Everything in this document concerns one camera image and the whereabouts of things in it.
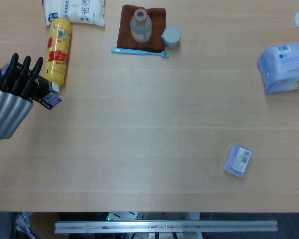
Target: red label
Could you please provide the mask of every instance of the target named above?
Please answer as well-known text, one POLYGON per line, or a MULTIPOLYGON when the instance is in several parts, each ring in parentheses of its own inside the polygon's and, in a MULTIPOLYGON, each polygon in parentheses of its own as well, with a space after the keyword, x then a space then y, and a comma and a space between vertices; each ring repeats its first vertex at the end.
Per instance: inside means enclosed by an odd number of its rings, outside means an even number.
POLYGON ((50 37, 48 42, 48 48, 52 47, 52 43, 53 43, 53 37, 50 37))
POLYGON ((64 61, 68 58, 68 54, 65 51, 51 51, 49 54, 49 61, 64 61))

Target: tissue package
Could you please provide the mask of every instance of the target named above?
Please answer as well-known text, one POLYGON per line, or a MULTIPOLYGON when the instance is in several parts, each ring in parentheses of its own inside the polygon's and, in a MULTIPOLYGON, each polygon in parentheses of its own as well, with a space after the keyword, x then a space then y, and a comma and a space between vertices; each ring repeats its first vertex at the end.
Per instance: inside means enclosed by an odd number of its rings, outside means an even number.
POLYGON ((258 67, 266 93, 299 89, 299 43, 270 46, 258 67))

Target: white bag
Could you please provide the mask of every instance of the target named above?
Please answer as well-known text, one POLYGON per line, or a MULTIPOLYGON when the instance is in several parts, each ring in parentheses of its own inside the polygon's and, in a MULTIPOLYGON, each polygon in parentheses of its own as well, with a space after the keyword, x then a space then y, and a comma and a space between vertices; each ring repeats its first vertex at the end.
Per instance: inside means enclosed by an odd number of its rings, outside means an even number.
POLYGON ((104 26, 104 0, 42 0, 45 24, 55 18, 104 26))

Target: brown cloth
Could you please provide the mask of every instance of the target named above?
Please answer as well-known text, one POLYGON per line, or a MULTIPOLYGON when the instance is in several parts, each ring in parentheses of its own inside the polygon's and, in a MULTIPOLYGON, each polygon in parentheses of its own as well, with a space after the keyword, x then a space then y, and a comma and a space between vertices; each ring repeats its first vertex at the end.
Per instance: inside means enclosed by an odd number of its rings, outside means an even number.
POLYGON ((143 50, 149 52, 162 52, 165 50, 165 44, 162 39, 164 30, 166 29, 166 9, 152 8, 146 9, 146 13, 152 21, 152 34, 147 42, 137 42, 132 38, 130 21, 134 12, 143 7, 124 5, 121 13, 121 24, 118 36, 117 48, 127 48, 135 50, 143 50))

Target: robotic hand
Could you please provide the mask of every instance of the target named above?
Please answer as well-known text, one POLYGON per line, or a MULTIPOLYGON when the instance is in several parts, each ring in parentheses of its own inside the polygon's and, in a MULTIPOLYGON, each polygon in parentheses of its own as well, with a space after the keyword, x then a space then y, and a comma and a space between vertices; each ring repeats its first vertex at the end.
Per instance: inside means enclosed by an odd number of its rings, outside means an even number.
POLYGON ((29 70, 31 58, 27 56, 20 64, 15 53, 0 71, 0 140, 12 137, 16 129, 30 112, 33 97, 39 87, 37 79, 43 58, 40 57, 34 68, 29 70))

